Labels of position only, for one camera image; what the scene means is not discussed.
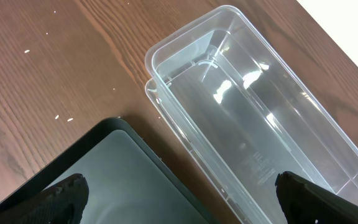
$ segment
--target transparent plastic box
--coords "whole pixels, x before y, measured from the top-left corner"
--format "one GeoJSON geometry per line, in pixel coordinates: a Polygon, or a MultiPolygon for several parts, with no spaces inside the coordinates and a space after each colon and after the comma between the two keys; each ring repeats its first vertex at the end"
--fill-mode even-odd
{"type": "Polygon", "coordinates": [[[176,31],[145,65],[148,97],[240,221],[287,223],[286,170],[358,205],[358,148],[237,8],[176,31]]]}

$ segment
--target white wall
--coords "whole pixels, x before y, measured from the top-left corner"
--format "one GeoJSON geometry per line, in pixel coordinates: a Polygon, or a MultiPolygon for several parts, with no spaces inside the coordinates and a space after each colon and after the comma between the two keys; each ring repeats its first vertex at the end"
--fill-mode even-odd
{"type": "Polygon", "coordinates": [[[358,0],[298,0],[358,66],[358,0]]]}

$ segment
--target stacked plastic containers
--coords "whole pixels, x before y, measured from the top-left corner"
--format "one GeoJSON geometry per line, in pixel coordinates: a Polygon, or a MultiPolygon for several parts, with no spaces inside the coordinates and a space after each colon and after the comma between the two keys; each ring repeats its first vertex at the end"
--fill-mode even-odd
{"type": "Polygon", "coordinates": [[[358,205],[358,148],[235,7],[153,46],[152,103],[244,223],[286,223],[289,170],[358,205]]]}

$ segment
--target wooden surface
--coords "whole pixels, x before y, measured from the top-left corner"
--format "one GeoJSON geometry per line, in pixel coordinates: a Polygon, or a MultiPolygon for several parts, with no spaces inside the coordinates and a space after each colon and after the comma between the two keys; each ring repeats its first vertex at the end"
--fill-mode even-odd
{"type": "Polygon", "coordinates": [[[0,0],[0,201],[98,121],[121,116],[235,223],[144,93],[147,49],[222,4],[250,19],[358,146],[358,68],[296,0],[0,0]]]}

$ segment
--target dark green surface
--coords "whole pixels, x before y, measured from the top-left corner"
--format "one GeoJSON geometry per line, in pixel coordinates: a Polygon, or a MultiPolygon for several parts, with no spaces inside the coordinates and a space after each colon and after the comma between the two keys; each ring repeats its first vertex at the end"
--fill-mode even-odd
{"type": "Polygon", "coordinates": [[[74,173],[89,185],[81,223],[207,223],[124,131],[113,131],[51,184],[74,173]]]}

